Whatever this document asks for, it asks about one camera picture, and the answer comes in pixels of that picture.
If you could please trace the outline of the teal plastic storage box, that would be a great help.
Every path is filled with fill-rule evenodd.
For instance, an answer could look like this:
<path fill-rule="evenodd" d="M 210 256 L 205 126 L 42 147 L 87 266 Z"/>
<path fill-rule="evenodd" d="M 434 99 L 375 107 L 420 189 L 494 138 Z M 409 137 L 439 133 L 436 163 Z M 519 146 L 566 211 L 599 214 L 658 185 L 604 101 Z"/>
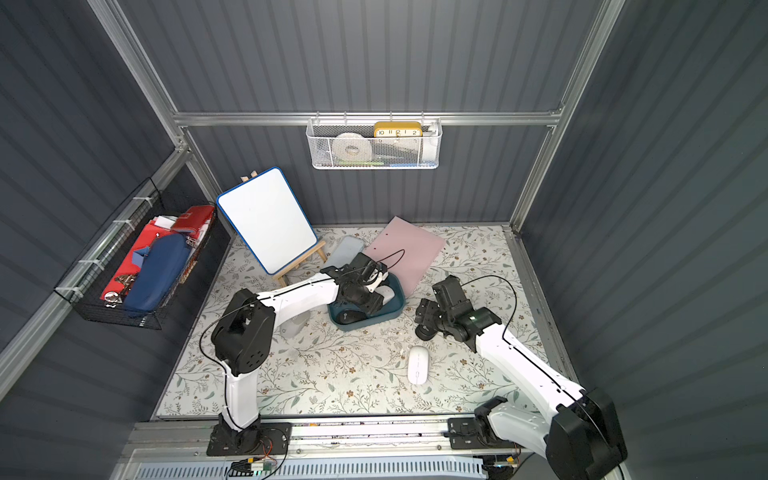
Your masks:
<path fill-rule="evenodd" d="M 367 315 L 368 319 L 364 321 L 360 321 L 351 325 L 337 325 L 334 321 L 335 316 L 343 310 L 347 309 L 353 309 L 353 310 L 359 310 L 362 311 L 357 306 L 350 304 L 350 303 L 332 303 L 327 306 L 328 315 L 330 317 L 331 322 L 336 325 L 341 331 L 343 332 L 349 332 L 356 329 L 364 329 L 371 327 L 373 325 L 393 320 L 397 318 L 402 311 L 405 308 L 406 305 L 406 297 L 402 288 L 402 285 L 398 279 L 397 276 L 394 274 L 390 274 L 387 279 L 383 282 L 383 285 L 390 286 L 395 291 L 395 298 L 391 300 L 386 305 L 383 305 L 383 307 L 372 315 Z"/>

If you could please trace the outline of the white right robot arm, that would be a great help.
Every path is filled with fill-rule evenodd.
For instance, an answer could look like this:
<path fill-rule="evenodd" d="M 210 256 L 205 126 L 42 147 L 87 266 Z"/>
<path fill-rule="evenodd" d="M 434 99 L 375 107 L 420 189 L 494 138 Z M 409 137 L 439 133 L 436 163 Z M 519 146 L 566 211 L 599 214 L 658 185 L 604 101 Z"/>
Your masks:
<path fill-rule="evenodd" d="M 495 396 L 470 420 L 452 419 L 455 449 L 523 446 L 545 458 L 560 479 L 602 479 L 628 457 L 613 400 L 585 390 L 523 345 L 507 322 L 486 307 L 474 308 L 460 280 L 450 275 L 433 285 L 432 299 L 416 309 L 415 333 L 429 341 L 441 334 L 491 362 L 533 402 L 534 412 Z"/>

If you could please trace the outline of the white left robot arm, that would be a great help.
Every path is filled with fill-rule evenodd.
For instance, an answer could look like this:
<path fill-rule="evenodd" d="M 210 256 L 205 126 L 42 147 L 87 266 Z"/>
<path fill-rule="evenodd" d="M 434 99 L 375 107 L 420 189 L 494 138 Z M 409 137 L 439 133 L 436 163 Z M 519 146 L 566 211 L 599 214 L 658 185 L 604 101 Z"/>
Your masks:
<path fill-rule="evenodd" d="M 338 302 L 372 315 L 384 305 L 377 289 L 388 276 L 384 263 L 358 253 L 348 264 L 325 267 L 287 287 L 261 293 L 238 291 L 211 333 L 214 359 L 224 374 L 224 424 L 242 432 L 259 420 L 258 369 L 267 360 L 278 327 Z"/>

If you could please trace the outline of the grey beige mouse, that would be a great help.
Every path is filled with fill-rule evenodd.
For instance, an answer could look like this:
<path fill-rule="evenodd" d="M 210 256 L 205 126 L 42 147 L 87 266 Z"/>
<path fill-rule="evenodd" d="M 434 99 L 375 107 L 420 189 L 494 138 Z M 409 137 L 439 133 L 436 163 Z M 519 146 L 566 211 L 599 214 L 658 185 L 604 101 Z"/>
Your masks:
<path fill-rule="evenodd" d="M 286 339 L 295 337 L 307 325 L 310 320 L 310 316 L 311 313 L 309 311 L 305 311 L 286 320 L 279 327 L 279 333 Z"/>

